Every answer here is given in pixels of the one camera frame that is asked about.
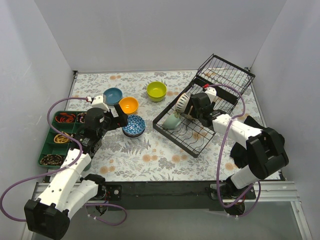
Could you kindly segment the blue striped white bowl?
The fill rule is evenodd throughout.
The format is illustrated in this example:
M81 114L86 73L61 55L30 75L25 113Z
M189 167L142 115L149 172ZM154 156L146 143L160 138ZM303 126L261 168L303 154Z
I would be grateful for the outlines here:
M191 96L184 92L177 100L176 104L175 104L175 110L178 112L178 113L184 113L186 108L187 108L187 105L190 101L190 98Z

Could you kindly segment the pink patterned bowl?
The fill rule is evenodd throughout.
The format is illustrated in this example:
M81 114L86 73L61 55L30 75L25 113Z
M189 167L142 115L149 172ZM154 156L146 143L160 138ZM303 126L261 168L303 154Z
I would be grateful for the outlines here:
M124 130L123 130L122 132L123 132L124 135L131 135L131 136L140 135L140 134L143 134L143 133L144 133L144 131L142 131L142 132L137 133L137 134L129 134L128 132L126 132L126 131L124 131Z

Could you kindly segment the blue floral white bowl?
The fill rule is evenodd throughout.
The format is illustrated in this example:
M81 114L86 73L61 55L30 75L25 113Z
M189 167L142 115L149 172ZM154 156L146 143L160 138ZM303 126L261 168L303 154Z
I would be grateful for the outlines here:
M127 138L129 138L129 139L137 139L137 138L139 138L141 135L143 135L143 133L142 133L142 134L138 134L138 135L126 135L126 134L125 134L125 136L126 136Z

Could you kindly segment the black wire dish rack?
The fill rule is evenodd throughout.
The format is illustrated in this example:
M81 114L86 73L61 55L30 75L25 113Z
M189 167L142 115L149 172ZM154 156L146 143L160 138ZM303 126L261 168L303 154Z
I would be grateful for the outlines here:
M198 157L215 135L209 122L214 114L231 114L255 75L222 57L212 54L197 70L187 87L153 120L153 128L193 157ZM178 102L186 106L178 112L181 123L164 127Z

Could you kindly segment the blue ceramic bowl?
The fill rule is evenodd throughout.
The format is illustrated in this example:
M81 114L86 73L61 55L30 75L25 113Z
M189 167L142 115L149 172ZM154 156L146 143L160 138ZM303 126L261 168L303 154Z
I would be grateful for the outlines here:
M109 106L118 104L123 98L123 92L116 87L108 88L103 95L105 96L105 103Z

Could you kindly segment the mint green flower bowl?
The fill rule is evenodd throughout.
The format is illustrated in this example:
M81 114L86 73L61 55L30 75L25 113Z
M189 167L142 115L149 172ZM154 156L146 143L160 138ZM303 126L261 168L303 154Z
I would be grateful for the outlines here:
M170 114L162 124L166 130L174 130L181 124L181 115L178 112Z

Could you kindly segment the red diamond pattern bowl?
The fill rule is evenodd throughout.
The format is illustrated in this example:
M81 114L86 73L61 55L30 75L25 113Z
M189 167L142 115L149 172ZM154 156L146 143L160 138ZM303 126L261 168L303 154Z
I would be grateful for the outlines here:
M122 131L125 131L129 134L138 134L140 132L143 132L146 128L144 119L139 115L129 115L127 120L127 126L123 127Z

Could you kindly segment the orange plastic bowl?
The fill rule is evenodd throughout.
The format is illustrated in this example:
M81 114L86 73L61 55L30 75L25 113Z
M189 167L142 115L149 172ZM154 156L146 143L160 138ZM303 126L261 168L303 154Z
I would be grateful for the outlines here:
M118 104L127 115L135 114L139 108L138 100L132 96L124 97Z

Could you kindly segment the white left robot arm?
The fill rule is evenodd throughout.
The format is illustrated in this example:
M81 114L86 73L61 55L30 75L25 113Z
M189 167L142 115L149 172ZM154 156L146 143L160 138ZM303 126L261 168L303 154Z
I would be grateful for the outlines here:
M105 199L105 178L97 174L81 177L81 173L91 164L104 135L128 124L128 115L118 104L115 110L116 117L107 107L93 107L86 112L59 172L35 200L28 200L24 206L30 231L60 240L72 217L87 201Z

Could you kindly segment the lime green bowl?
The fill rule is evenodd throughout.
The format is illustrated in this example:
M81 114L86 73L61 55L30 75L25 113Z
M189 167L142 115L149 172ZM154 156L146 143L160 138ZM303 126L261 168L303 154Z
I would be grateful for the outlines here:
M160 81L154 81L148 84L146 91L152 98L162 98L167 93L167 86Z
M161 102L166 97L165 94L163 94L163 95L150 95L150 94L147 94L147 95L148 95L148 98L152 102Z

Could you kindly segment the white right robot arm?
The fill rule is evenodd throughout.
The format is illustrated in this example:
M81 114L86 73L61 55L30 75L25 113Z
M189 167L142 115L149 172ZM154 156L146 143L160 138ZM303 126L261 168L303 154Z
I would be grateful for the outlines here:
M212 89L192 95L189 100L191 114L204 127L226 134L235 141L230 156L235 162L244 165L238 172L229 176L217 191L237 199L249 185L266 179L288 165L285 139L276 130L259 125L250 116L244 122L240 122L223 110L215 110L213 99Z

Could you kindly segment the beige ceramic bowl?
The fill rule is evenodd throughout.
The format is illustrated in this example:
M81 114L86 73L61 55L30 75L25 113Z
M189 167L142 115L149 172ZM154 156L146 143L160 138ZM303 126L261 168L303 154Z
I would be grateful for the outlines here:
M183 113L184 117L189 119L189 120L192 120L194 119L193 116L193 106L192 105L188 105L186 108L185 108L185 111Z

